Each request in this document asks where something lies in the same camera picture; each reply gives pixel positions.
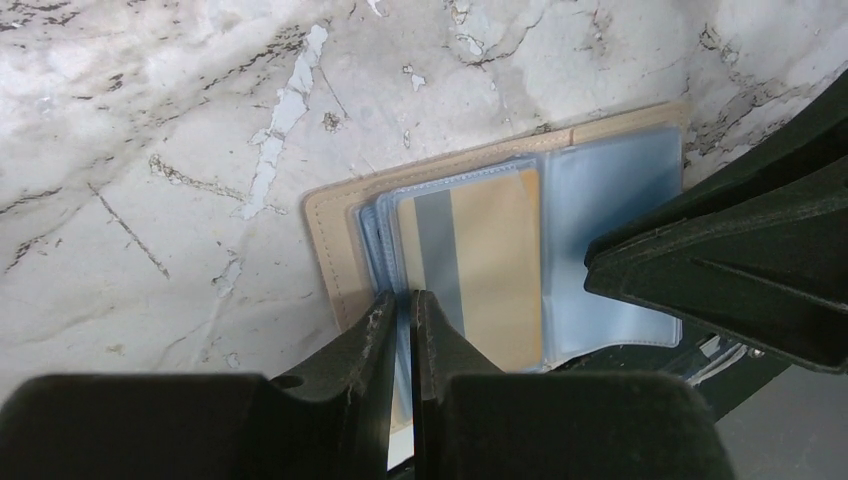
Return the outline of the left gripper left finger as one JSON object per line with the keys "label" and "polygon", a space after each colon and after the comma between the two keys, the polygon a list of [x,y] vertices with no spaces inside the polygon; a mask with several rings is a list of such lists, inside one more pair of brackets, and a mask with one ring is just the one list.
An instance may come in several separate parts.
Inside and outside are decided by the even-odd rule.
{"label": "left gripper left finger", "polygon": [[396,299],[274,377],[57,374],[1,409],[5,479],[383,479]]}

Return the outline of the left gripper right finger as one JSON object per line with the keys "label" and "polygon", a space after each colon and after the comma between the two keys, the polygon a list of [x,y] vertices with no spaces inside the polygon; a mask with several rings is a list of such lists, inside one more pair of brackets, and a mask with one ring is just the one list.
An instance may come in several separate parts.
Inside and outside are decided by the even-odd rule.
{"label": "left gripper right finger", "polygon": [[730,479],[701,397],[654,372],[506,373],[411,297],[419,479]]}

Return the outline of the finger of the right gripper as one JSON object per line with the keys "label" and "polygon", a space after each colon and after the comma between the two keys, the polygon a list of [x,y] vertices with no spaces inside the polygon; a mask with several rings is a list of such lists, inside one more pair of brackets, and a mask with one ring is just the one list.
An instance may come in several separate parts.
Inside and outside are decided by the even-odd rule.
{"label": "finger of the right gripper", "polygon": [[791,121],[685,193],[594,239],[586,263],[640,234],[722,211],[816,172],[847,154],[847,74]]}
{"label": "finger of the right gripper", "polygon": [[847,370],[847,177],[818,173],[588,253],[588,291]]}

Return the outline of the gold credit card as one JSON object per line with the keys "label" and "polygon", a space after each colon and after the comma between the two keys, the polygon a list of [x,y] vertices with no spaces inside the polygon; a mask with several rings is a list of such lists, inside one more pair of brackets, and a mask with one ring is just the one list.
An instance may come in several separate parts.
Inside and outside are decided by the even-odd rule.
{"label": "gold credit card", "polygon": [[528,168],[397,202],[408,289],[433,292],[451,325],[505,371],[543,359],[539,200]]}

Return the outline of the beige card holder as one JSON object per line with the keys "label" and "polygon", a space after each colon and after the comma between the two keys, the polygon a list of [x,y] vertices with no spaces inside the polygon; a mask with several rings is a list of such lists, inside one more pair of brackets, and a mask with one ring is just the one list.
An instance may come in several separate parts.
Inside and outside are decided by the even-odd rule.
{"label": "beige card holder", "polygon": [[666,103],[312,192],[304,213],[339,327],[380,292],[428,290],[508,372],[677,346],[674,317],[588,293],[584,258],[681,192],[688,117]]}

